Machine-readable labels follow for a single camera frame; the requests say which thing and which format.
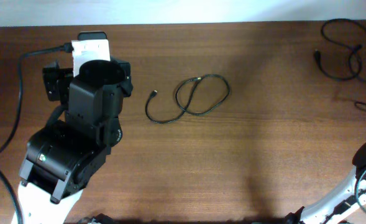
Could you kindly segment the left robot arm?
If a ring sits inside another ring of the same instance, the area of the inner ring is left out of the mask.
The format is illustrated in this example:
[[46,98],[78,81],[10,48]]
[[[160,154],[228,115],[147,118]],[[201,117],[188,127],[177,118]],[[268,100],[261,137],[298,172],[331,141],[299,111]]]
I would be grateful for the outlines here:
[[122,139],[119,114],[132,94],[130,70],[129,62],[116,58],[90,60],[78,70],[57,62],[43,68],[48,98],[58,106],[27,143],[14,223],[65,221]]

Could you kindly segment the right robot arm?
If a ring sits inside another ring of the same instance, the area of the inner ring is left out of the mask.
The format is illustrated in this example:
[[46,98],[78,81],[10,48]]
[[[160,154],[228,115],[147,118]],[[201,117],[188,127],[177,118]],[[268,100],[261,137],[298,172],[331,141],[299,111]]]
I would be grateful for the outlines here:
[[289,213],[283,223],[343,223],[358,209],[366,213],[366,143],[355,153],[348,176],[321,200]]

